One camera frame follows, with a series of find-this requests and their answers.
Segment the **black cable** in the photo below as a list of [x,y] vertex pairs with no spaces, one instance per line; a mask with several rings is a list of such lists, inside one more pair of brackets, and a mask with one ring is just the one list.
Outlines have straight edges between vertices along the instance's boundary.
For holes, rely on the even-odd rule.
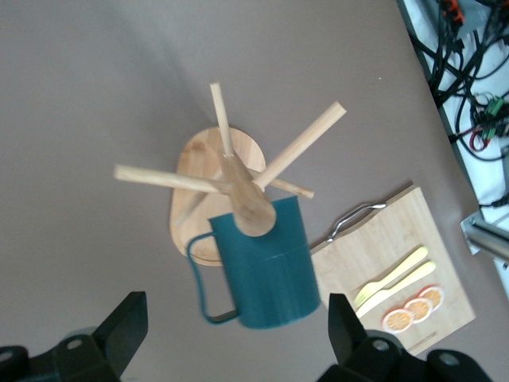
[[433,61],[433,68],[431,70],[431,77],[429,78],[429,88],[433,89],[437,80],[437,70],[440,65],[442,54],[444,50],[444,18],[439,13],[438,15],[438,47],[436,52],[436,58]]
[[446,64],[449,62],[449,58],[453,52],[453,42],[455,33],[451,30],[451,26],[449,23],[445,26],[447,33],[445,34],[445,57],[441,57],[440,66],[437,70],[437,78],[435,79],[434,88],[431,88],[431,92],[436,95],[438,91],[438,87],[442,82],[442,78],[444,77]]
[[489,205],[479,204],[480,207],[484,208],[493,207],[494,209],[497,209],[498,207],[503,207],[504,205],[509,205],[509,193],[506,193],[503,197],[496,201],[493,201]]
[[495,69],[493,69],[491,72],[489,72],[488,74],[486,74],[484,76],[475,77],[475,80],[485,80],[488,77],[493,76],[495,73],[497,73],[507,63],[508,60],[509,60],[509,53],[507,54],[506,58],[503,59],[503,61],[500,63],[499,66],[497,66]]
[[491,1],[487,1],[487,0],[476,0],[476,2],[478,2],[479,4],[482,4],[483,6],[494,6],[496,4],[496,0],[491,0]]
[[[456,133],[457,136],[459,136],[459,134],[460,134],[461,114],[463,113],[464,105],[467,102],[467,99],[469,99],[469,97],[464,97],[461,100],[460,108],[458,109],[458,112],[456,114],[456,121],[454,123],[454,130],[455,130],[455,133]],[[477,155],[476,153],[474,153],[470,149],[470,147],[468,147],[468,145],[467,145],[467,143],[465,143],[463,137],[459,137],[456,141],[458,141],[464,147],[464,149],[467,150],[467,152],[470,155],[472,155],[475,159],[478,159],[478,160],[480,160],[482,162],[497,162],[500,159],[504,159],[506,157],[505,154],[502,154],[499,157],[495,157],[495,158],[483,158],[483,157],[480,157],[479,155]]]
[[[426,45],[424,45],[421,41],[419,41],[412,33],[409,32],[408,35],[410,36],[410,40],[412,41],[412,44],[417,49],[422,51],[424,54],[430,56],[434,60],[437,59],[437,54],[433,50],[431,50]],[[463,63],[464,63],[463,53],[459,52],[458,55],[460,56],[460,69],[459,70],[457,68],[454,68],[449,62],[445,63],[445,67],[447,68],[447,70],[449,70],[456,78],[461,75],[461,68],[463,68]]]
[[438,99],[435,99],[435,104],[437,107],[440,107],[444,104],[444,102],[453,94],[458,93],[461,88],[460,85],[467,78],[470,77],[470,72],[474,68],[479,68],[483,56],[490,46],[495,44],[498,40],[503,38],[503,31],[506,29],[506,24],[499,22],[500,19],[500,9],[499,7],[492,7],[492,10],[488,17],[488,22],[484,27],[483,40],[480,42],[479,34],[477,31],[473,32],[474,38],[476,40],[476,52],[472,55],[468,63],[465,65],[464,70],[462,71],[462,78],[458,77],[449,88],[442,92]]

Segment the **metal handle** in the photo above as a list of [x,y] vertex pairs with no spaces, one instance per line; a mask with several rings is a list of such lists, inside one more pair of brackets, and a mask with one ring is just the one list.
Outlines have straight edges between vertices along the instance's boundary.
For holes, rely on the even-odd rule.
[[380,202],[376,203],[374,205],[361,205],[358,207],[355,211],[350,212],[347,216],[340,218],[336,223],[334,223],[334,229],[332,232],[327,236],[327,243],[331,243],[334,238],[336,237],[337,233],[340,231],[340,228],[343,224],[347,223],[360,213],[364,212],[366,209],[384,209],[386,208],[387,203],[386,202]]
[[200,298],[200,310],[201,310],[201,314],[211,324],[219,325],[219,324],[223,324],[225,322],[231,321],[234,318],[237,318],[239,316],[239,312],[237,310],[232,310],[230,312],[220,314],[219,316],[211,316],[211,315],[208,314],[208,312],[207,312],[207,299],[206,299],[206,296],[205,296],[204,282],[201,279],[200,271],[198,270],[198,266],[194,262],[194,259],[192,257],[192,253],[191,253],[192,246],[197,241],[202,240],[202,239],[206,239],[208,237],[215,236],[215,235],[216,234],[214,232],[208,232],[208,233],[204,233],[203,235],[199,235],[199,236],[195,237],[194,239],[192,239],[189,242],[189,244],[188,244],[187,255],[188,255],[189,264],[191,265],[191,268],[192,268],[192,272],[194,273],[194,275],[196,277],[196,285],[198,286],[198,296]]

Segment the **metal bar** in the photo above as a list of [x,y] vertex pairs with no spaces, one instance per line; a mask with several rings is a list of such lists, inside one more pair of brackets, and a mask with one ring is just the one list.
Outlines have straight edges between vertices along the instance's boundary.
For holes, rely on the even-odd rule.
[[509,233],[487,223],[480,212],[463,220],[461,229],[473,255],[482,249],[488,255],[509,263]]

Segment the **teal pitcher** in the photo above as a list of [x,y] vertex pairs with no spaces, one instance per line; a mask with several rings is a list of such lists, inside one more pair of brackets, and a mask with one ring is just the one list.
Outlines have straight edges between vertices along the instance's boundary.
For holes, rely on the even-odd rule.
[[[297,197],[273,203],[276,224],[267,234],[246,236],[232,213],[209,219],[212,231],[192,239],[187,256],[196,276],[200,309],[212,324],[238,318],[251,329],[290,324],[311,314],[321,303]],[[235,310],[212,317],[192,246],[213,236]]]

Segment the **pitcher handle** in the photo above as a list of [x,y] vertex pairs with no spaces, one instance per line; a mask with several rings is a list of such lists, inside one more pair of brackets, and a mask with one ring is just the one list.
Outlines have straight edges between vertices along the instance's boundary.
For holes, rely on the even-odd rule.
[[205,288],[204,283],[201,278],[200,271],[198,270],[198,266],[196,265],[194,259],[192,258],[191,249],[192,246],[200,240],[206,239],[210,236],[215,236],[216,234],[214,232],[208,232],[204,233],[203,235],[199,235],[195,238],[193,238],[191,241],[189,241],[188,247],[187,247],[187,256],[189,264],[192,268],[192,273],[194,273],[194,276],[196,278],[196,284],[198,286],[198,296],[200,298],[200,310],[202,315],[205,317],[205,319],[210,322],[213,325],[220,325],[225,322],[231,321],[239,316],[239,312],[237,310],[232,310],[227,313],[220,314],[219,316],[210,316],[207,313],[207,299],[205,296]]

